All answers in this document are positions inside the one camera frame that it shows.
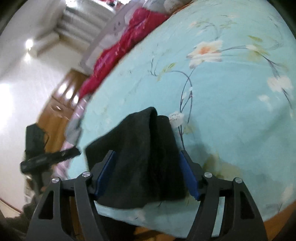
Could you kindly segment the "black pants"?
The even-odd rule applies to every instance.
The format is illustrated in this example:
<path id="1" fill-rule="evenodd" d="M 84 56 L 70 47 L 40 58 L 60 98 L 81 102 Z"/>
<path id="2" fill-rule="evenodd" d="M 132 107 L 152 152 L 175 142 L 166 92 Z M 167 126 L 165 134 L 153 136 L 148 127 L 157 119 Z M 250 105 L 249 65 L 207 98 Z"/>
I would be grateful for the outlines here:
<path id="1" fill-rule="evenodd" d="M 128 115 L 114 129 L 85 148 L 89 169 L 115 156 L 103 181 L 97 202 L 117 209 L 142 208 L 151 202 L 185 198 L 179 166 L 179 149 L 169 118 L 153 107 Z"/>

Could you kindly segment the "pink grey pillow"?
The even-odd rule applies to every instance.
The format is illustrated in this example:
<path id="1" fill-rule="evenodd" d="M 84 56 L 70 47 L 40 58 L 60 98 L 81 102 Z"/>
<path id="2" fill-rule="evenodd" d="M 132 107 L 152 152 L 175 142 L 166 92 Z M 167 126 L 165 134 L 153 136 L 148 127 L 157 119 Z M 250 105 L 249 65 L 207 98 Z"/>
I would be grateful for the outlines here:
<path id="1" fill-rule="evenodd" d="M 84 117 L 84 112 L 86 106 L 88 104 L 89 99 L 91 98 L 90 95 L 86 95 L 82 99 L 79 100 L 78 104 L 74 109 L 74 113 L 66 126 L 66 130 L 64 132 L 65 141 L 62 145 L 61 150 L 66 150 L 74 147 L 77 145 L 79 138 L 82 133 L 81 122 Z M 53 175 L 61 178 L 62 180 L 66 180 L 68 178 L 68 168 L 70 166 L 72 158 L 58 163 L 54 167 Z"/>

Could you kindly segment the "light blue floral bedsheet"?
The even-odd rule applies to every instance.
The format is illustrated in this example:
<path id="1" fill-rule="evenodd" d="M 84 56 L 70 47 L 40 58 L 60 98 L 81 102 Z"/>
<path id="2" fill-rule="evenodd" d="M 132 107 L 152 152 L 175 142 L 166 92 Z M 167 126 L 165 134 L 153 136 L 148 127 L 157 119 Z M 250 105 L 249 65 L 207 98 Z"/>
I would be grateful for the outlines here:
<path id="1" fill-rule="evenodd" d="M 88 102 L 81 149 L 153 106 L 208 172 L 241 177 L 274 239 L 295 210 L 295 37 L 271 1 L 194 1 Z"/>

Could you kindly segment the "white radiator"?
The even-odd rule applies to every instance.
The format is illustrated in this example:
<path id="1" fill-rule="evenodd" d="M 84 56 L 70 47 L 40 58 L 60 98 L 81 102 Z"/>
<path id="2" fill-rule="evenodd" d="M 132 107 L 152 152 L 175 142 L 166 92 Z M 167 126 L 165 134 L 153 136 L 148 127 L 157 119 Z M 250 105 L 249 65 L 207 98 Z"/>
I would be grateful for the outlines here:
<path id="1" fill-rule="evenodd" d="M 114 16 L 114 8 L 102 1 L 46 1 L 39 20 L 43 30 L 26 48 L 38 55 L 61 41 L 83 53 Z"/>

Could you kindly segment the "white headboard panel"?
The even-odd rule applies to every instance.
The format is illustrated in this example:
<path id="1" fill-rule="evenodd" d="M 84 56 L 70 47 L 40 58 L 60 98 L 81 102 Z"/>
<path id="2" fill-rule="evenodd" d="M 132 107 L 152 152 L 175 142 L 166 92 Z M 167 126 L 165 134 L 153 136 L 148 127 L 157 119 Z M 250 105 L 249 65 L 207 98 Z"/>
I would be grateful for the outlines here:
<path id="1" fill-rule="evenodd" d="M 143 4 L 144 1 L 130 1 L 116 12 L 84 52 L 80 66 L 85 73 L 90 75 L 102 51 L 110 48 L 121 39 L 133 13 Z"/>

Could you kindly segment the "red blanket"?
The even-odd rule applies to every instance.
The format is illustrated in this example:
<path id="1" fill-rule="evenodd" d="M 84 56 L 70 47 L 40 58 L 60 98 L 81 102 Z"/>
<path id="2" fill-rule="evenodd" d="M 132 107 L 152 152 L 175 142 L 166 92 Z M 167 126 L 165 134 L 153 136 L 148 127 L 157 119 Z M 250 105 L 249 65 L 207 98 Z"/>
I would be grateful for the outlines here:
<path id="1" fill-rule="evenodd" d="M 150 11 L 143 7 L 136 9 L 119 41 L 100 54 L 93 73 L 79 90 L 79 98 L 93 94 L 118 62 L 169 17 L 168 14 Z"/>

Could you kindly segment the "grey plush toy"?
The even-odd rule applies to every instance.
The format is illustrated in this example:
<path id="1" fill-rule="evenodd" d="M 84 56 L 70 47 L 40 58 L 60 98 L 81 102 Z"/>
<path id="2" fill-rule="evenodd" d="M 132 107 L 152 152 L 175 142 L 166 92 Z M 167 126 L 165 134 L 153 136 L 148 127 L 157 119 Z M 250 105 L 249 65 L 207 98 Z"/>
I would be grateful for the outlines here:
<path id="1" fill-rule="evenodd" d="M 191 0 L 150 0 L 145 1 L 143 7 L 150 11 L 171 14 L 190 2 Z"/>

